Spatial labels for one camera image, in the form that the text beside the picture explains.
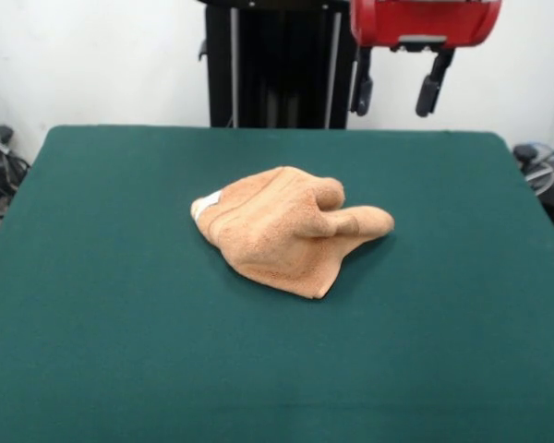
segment green table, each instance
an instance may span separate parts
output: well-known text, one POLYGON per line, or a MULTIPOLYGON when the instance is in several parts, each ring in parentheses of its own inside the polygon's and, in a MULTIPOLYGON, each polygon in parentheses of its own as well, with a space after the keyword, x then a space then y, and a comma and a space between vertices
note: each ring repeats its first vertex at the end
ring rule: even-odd
POLYGON ((0 442, 554 442, 554 230, 489 134, 58 127, 0 231, 0 442), (396 232, 320 302, 190 202, 290 164, 396 232))

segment black metal frame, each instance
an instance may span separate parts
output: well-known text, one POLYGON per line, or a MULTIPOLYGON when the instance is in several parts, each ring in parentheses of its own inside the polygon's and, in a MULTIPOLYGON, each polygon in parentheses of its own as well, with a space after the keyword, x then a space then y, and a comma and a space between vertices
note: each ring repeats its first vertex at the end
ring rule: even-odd
POLYGON ((320 11, 348 12, 349 0, 199 0, 210 6, 235 7, 272 11, 320 11))
POLYGON ((346 127, 356 54, 346 0, 204 3, 211 126, 346 127))

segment towel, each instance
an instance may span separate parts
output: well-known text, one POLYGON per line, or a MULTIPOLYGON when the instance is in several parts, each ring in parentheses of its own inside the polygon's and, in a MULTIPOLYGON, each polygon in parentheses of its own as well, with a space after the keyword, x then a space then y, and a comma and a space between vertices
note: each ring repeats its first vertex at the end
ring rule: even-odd
POLYGON ((379 208, 341 209, 343 185, 290 166, 251 175, 198 198, 191 215, 239 274, 306 298, 322 298, 343 258, 394 227, 379 208))

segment white wall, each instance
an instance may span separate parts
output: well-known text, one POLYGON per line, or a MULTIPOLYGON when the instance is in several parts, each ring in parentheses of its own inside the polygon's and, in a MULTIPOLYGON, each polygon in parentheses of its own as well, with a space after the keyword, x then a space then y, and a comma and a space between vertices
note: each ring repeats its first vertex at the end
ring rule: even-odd
MULTIPOLYGON (((491 39, 456 55, 438 111, 415 116, 431 54, 374 53, 372 112, 351 128, 474 129, 554 144, 554 0, 504 0, 491 39)), ((195 0, 0 0, 0 122, 29 158, 63 123, 206 126, 195 0)))

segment white tag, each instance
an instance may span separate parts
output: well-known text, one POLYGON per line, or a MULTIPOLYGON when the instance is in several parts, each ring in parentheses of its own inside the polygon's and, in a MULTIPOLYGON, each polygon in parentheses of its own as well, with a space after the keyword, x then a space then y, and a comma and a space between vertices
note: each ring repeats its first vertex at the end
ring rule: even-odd
POLYGON ((200 198, 197 201, 197 205, 195 207, 195 215, 193 217, 195 219, 195 222, 199 220, 199 217, 201 216, 203 211, 206 210, 209 206, 217 205, 220 202, 221 196, 222 196, 222 191, 217 191, 209 196, 200 198))

